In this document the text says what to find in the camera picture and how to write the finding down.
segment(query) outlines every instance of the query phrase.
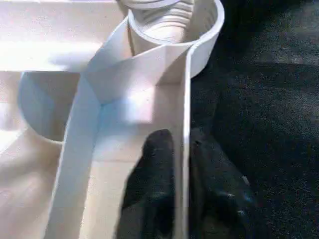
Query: black fabric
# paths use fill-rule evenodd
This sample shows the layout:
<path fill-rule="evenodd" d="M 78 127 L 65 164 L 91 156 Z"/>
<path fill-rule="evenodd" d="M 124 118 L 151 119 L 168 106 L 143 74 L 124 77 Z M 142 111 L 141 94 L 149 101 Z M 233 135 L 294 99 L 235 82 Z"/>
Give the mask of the black fabric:
<path fill-rule="evenodd" d="M 262 238 L 255 231 L 259 215 L 248 182 L 202 128 L 190 134 L 190 198 L 192 238 Z"/>
<path fill-rule="evenodd" d="M 319 1 L 222 0 L 225 27 L 191 86 L 251 183 L 269 238 L 319 238 Z"/>
<path fill-rule="evenodd" d="M 150 134 L 127 179 L 118 239 L 170 238 L 174 217 L 173 140 L 167 129 Z"/>

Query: light-colored surface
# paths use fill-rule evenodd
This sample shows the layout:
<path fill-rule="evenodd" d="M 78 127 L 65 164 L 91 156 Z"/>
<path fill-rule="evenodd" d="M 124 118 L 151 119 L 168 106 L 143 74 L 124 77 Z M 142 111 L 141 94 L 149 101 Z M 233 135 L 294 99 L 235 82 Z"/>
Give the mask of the light-colored surface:
<path fill-rule="evenodd" d="M 100 208 L 101 215 L 108 214 L 99 199 L 99 192 L 117 195 L 116 199 L 121 197 L 128 169 L 126 174 L 117 175 L 118 181 L 108 181 L 118 187 L 117 193 L 112 191 L 113 187 L 108 188 L 105 185 L 104 188 L 102 184 L 98 184 L 89 186 L 87 194 L 88 185 L 94 184 L 94 179 L 98 182 L 105 181 L 105 178 L 100 178 L 101 175 L 96 175 L 96 169 L 91 168 L 94 162 L 104 162 L 105 165 L 119 163 L 119 167 L 120 163 L 126 162 L 130 164 L 129 168 L 132 168 L 141 156 L 146 137 L 162 128 L 172 132 L 176 151 L 179 151 L 180 137 L 175 132 L 182 132 L 182 125 L 177 120 L 177 109 L 183 109 L 183 101 L 178 100 L 180 92 L 183 93 L 180 89 L 184 88 L 184 85 L 180 84 L 183 74 L 177 74 L 180 78 L 171 79 L 170 82 L 170 79 L 165 78 L 165 70 L 171 69 L 178 57 L 185 57 L 183 51 L 169 51 L 169 48 L 164 46 L 132 58 L 125 53 L 120 54 L 124 57 L 110 60 L 107 56 L 116 53 L 112 49 L 117 49 L 118 43 L 123 42 L 122 38 L 128 36 L 123 34 L 123 31 L 128 31 L 126 26 L 125 19 L 96 54 L 99 60 L 93 58 L 88 69 L 81 74 L 67 124 L 46 239 L 77 239 L 79 233 L 82 233 L 81 237 L 84 238 L 87 235 L 94 237 L 96 234 L 92 227 L 99 228 L 96 233 L 101 237 L 111 237 L 114 234 L 114 225 L 119 216 L 119 200 L 107 201 L 110 209 L 109 225 L 93 226 L 87 223 L 94 217 L 90 212 L 94 212 L 95 207 Z M 154 57 L 162 61 L 164 66 L 154 68 L 153 75 L 144 74 L 151 59 L 146 56 L 151 56 L 152 52 L 156 51 L 162 52 L 163 57 L 156 54 Z M 113 66 L 110 72 L 105 70 L 108 66 Z M 175 72 L 183 72 L 184 69 L 184 65 L 180 65 Z M 132 74 L 122 75 L 120 70 L 132 71 Z"/>
<path fill-rule="evenodd" d="M 123 4 L 135 9 L 152 9 L 172 5 L 180 0 L 121 0 Z"/>
<path fill-rule="evenodd" d="M 17 106 L 19 72 L 0 72 L 0 238 L 41 239 L 60 147 L 39 140 Z"/>
<path fill-rule="evenodd" d="M 62 143 L 79 74 L 24 72 L 18 105 L 25 122 L 38 135 Z"/>
<path fill-rule="evenodd" d="M 114 0 L 0 1 L 0 71 L 82 71 L 123 20 Z"/>

